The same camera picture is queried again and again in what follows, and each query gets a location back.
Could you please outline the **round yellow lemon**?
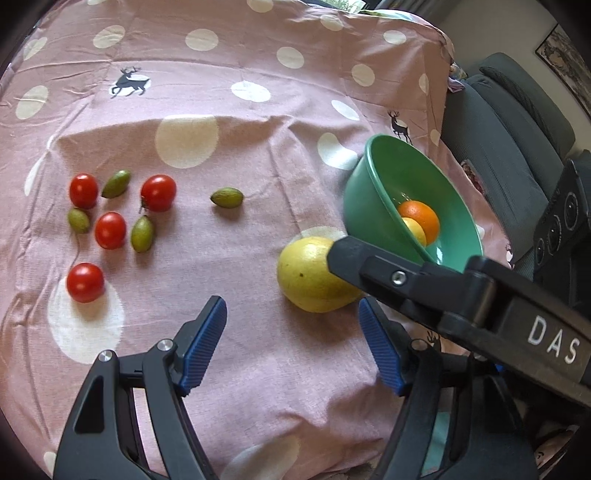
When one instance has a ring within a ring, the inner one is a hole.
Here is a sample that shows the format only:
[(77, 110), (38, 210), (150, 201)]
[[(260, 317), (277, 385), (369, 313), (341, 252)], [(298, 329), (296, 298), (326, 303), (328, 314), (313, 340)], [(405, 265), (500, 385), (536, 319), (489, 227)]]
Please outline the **round yellow lemon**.
[(413, 218), (403, 217), (402, 220), (409, 229), (410, 233), (413, 235), (413, 237), (418, 241), (418, 243), (421, 246), (426, 247), (427, 236), (425, 231), (423, 230), (423, 227)]

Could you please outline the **orange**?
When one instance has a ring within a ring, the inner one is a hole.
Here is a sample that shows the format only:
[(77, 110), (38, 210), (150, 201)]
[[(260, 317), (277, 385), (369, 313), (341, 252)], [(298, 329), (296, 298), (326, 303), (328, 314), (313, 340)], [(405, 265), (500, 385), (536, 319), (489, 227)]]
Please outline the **orange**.
[(434, 243), (440, 234), (440, 220), (436, 212), (427, 204), (408, 200), (398, 206), (400, 216), (415, 219), (422, 227), (427, 236), (427, 246)]

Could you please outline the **yellow pear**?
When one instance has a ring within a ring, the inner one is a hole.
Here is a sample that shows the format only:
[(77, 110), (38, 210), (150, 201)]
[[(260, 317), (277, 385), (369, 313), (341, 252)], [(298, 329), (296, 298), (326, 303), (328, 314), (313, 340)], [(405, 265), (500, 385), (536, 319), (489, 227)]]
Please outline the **yellow pear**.
[(335, 241), (305, 237), (280, 252), (276, 278), (283, 295), (310, 313), (328, 313), (355, 302), (362, 291), (329, 272), (328, 254)]

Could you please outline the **black speaker box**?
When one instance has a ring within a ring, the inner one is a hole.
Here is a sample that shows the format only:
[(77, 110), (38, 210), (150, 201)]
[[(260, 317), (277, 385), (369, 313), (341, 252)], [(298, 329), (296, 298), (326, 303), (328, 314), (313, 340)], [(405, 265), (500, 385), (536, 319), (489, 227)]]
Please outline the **black speaker box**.
[(534, 281), (579, 311), (590, 307), (590, 160), (571, 160), (534, 232)]

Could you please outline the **red cherry tomato front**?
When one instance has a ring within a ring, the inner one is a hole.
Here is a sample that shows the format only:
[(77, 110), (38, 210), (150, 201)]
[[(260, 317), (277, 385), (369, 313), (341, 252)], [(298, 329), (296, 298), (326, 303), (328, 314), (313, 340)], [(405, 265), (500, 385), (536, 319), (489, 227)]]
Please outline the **red cherry tomato front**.
[(92, 263), (79, 263), (68, 273), (66, 288), (70, 297), (79, 303), (90, 303), (105, 291), (102, 270)]

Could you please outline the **red cherry tomato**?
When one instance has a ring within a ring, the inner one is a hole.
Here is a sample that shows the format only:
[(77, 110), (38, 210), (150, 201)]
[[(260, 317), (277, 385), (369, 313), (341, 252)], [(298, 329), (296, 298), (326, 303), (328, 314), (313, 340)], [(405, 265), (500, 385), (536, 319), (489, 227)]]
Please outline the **red cherry tomato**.
[(111, 211), (101, 215), (95, 223), (94, 238), (105, 250), (114, 250), (124, 244), (126, 223), (117, 212)]
[(165, 212), (172, 207), (176, 191), (176, 183), (170, 176), (153, 175), (141, 186), (141, 207), (152, 212)]
[(69, 185), (69, 198), (79, 209), (92, 209), (98, 198), (98, 184), (95, 178), (86, 173), (76, 175)]
[(102, 270), (92, 263), (79, 263), (68, 273), (66, 288), (70, 297), (79, 303), (90, 303), (105, 291)]

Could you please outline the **grey sofa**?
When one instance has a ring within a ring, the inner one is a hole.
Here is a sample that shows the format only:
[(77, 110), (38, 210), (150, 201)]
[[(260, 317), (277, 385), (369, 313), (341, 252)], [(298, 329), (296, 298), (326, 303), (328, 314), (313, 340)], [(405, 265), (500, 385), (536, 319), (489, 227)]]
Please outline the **grey sofa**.
[(442, 139), (497, 215), (510, 267), (534, 271), (534, 230), (575, 144), (557, 104), (512, 57), (450, 68)]

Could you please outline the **green olive fruit centre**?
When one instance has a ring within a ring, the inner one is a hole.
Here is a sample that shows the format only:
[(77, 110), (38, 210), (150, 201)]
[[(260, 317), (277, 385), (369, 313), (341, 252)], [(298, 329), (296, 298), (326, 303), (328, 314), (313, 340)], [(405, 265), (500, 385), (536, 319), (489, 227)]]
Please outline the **green olive fruit centre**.
[(154, 240), (154, 225), (147, 216), (141, 216), (133, 225), (130, 244), (136, 253), (150, 250)]

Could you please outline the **green olive fruit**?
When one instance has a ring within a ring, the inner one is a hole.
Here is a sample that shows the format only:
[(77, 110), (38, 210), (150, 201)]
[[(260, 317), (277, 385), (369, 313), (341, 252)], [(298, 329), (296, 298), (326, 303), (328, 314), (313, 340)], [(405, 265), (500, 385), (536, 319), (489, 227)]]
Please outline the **green olive fruit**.
[(112, 199), (122, 195), (131, 180), (131, 172), (128, 170), (119, 170), (114, 173), (105, 183), (101, 191), (101, 197)]
[(242, 191), (233, 187), (223, 187), (211, 194), (211, 202), (223, 209), (235, 209), (242, 206)]
[(154, 225), (147, 216), (141, 216), (133, 225), (130, 244), (136, 253), (150, 250), (154, 240)]
[(76, 234), (87, 234), (91, 229), (91, 222), (87, 213), (78, 208), (71, 208), (67, 214), (69, 226)]

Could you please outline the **red cherry tomato middle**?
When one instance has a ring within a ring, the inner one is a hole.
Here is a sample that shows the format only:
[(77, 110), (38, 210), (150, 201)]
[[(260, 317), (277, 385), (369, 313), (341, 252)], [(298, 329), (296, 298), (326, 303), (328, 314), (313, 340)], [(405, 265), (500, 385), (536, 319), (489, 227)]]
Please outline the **red cherry tomato middle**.
[(111, 211), (101, 215), (95, 223), (94, 238), (105, 250), (114, 250), (124, 244), (126, 223), (117, 212)]

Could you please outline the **green olive fruit left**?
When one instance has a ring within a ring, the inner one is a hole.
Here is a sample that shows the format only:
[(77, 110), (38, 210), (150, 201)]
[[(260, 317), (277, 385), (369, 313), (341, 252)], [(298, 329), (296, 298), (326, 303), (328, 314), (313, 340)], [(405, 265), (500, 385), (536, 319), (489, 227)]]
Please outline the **green olive fruit left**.
[(76, 234), (87, 234), (91, 229), (91, 222), (87, 213), (78, 208), (71, 208), (67, 214), (69, 226)]

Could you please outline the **green olive fruit far right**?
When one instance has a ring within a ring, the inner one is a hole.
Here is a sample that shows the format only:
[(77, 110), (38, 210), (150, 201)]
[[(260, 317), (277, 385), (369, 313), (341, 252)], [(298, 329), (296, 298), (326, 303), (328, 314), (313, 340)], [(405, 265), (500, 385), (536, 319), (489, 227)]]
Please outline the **green olive fruit far right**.
[(211, 202), (223, 209), (235, 209), (242, 206), (242, 191), (233, 187), (223, 187), (211, 194)]

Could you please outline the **red cherry tomato right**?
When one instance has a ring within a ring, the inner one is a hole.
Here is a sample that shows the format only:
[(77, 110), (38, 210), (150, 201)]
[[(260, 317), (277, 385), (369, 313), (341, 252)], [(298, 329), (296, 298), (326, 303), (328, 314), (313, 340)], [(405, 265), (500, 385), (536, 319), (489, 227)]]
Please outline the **red cherry tomato right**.
[(152, 212), (165, 212), (172, 207), (176, 191), (176, 183), (170, 176), (153, 175), (141, 186), (141, 207)]

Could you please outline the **green olive fruit back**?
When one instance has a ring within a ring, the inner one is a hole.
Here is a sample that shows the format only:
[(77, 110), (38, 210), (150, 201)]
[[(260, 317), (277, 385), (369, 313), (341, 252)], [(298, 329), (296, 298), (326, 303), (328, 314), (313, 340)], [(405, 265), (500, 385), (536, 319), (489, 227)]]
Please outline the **green olive fruit back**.
[(114, 173), (105, 183), (101, 191), (101, 197), (112, 199), (122, 195), (131, 180), (131, 172), (128, 170), (119, 170)]

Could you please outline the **framed wall picture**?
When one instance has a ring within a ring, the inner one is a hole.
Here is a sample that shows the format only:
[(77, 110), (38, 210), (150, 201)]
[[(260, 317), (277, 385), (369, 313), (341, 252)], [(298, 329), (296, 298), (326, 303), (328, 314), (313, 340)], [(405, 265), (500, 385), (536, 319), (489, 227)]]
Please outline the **framed wall picture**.
[(535, 53), (590, 116), (590, 70), (565, 30), (556, 24)]

